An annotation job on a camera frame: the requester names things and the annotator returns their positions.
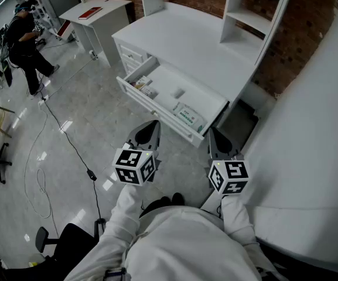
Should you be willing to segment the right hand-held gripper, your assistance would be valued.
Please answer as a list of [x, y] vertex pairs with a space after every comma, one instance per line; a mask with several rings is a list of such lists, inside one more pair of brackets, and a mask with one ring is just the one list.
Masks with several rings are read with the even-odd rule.
[[209, 129], [208, 178], [218, 194], [240, 194], [250, 178], [248, 162], [240, 147], [216, 127]]

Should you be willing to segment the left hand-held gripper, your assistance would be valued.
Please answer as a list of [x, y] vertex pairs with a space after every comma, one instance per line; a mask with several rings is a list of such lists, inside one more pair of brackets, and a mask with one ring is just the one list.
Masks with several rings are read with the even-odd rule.
[[143, 186], [147, 181], [153, 181], [159, 165], [160, 138], [161, 123], [158, 120], [146, 122], [129, 133], [112, 161], [119, 182]]

